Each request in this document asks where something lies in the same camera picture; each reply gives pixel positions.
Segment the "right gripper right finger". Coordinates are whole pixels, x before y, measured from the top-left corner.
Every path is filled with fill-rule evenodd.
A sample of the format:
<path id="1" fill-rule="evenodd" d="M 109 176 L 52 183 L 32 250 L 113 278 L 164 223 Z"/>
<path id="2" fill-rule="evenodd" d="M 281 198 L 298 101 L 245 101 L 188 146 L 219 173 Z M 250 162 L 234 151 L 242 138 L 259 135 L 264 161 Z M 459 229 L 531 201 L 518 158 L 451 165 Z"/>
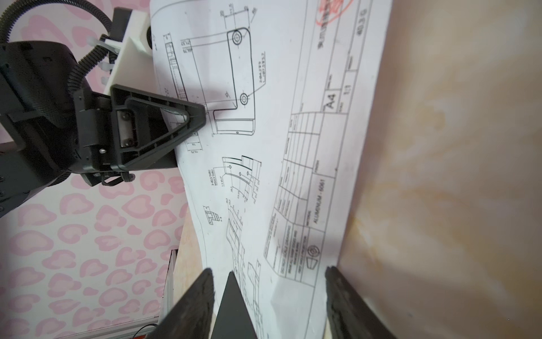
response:
<path id="1" fill-rule="evenodd" d="M 325 271 L 332 338 L 396 339 L 336 266 Z"/>

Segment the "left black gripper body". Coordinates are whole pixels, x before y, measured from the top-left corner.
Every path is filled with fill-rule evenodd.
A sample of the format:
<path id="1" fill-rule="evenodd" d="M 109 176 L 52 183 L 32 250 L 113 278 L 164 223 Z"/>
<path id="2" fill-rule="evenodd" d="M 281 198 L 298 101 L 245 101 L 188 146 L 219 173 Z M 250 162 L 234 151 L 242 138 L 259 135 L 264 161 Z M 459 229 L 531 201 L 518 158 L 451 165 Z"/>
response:
<path id="1" fill-rule="evenodd" d="M 111 98 L 82 88 L 73 94 L 76 118 L 74 157 L 76 163 L 70 168 L 88 186 L 117 186 L 133 182 L 135 175 L 112 168 L 116 155 L 112 133 Z"/>

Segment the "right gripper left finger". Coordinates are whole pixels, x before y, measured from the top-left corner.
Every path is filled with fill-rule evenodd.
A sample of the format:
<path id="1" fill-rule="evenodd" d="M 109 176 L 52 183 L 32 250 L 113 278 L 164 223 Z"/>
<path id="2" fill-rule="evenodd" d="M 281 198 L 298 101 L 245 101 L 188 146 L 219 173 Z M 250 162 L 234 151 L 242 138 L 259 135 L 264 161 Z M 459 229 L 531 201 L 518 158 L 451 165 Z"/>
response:
<path id="1" fill-rule="evenodd" d="M 158 326 L 158 338 L 209 338 L 215 303 L 213 272 L 206 268 Z"/>

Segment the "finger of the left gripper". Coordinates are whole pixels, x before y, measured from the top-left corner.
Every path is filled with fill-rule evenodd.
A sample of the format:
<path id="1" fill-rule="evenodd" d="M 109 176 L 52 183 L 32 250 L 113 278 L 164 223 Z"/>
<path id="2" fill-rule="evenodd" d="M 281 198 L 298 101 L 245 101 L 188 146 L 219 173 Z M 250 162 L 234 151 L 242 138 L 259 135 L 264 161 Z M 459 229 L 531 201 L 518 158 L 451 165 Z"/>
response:
<path id="1" fill-rule="evenodd" d="M 113 85 L 111 167 L 118 172 L 177 166 L 175 148 L 206 125 L 203 105 Z"/>

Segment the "red and black folder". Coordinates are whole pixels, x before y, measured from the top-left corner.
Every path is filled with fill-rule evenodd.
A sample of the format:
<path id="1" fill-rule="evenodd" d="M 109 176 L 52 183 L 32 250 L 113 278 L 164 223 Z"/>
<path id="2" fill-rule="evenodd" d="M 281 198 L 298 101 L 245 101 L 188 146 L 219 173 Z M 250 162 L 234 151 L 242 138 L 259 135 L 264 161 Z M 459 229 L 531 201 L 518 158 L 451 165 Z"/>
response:
<path id="1" fill-rule="evenodd" d="M 228 275 L 210 337 L 211 339 L 257 339 L 256 331 L 233 271 Z"/>

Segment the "technical drawing sheet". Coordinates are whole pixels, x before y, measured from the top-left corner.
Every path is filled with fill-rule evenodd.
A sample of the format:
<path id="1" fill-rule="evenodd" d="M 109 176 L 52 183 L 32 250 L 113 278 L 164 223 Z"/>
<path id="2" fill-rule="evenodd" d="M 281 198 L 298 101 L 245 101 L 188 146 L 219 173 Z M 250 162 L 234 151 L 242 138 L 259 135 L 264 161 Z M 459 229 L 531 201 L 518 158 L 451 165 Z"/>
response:
<path id="1" fill-rule="evenodd" d="M 206 111 L 178 148 L 217 300 L 259 338 L 321 338 L 391 1 L 152 1 L 160 89 Z"/>

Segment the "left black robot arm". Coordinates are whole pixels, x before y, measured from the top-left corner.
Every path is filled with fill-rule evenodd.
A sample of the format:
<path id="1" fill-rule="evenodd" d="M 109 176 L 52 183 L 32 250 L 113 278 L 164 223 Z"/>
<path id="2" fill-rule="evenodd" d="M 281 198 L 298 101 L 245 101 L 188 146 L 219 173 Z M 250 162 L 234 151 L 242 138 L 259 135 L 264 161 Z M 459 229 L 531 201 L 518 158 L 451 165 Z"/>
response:
<path id="1" fill-rule="evenodd" d="M 1 45 L 2 215 L 73 174 L 117 186 L 141 170 L 173 168 L 174 149 L 206 124 L 202 105 L 135 88 L 70 93 L 75 65 L 60 43 Z"/>

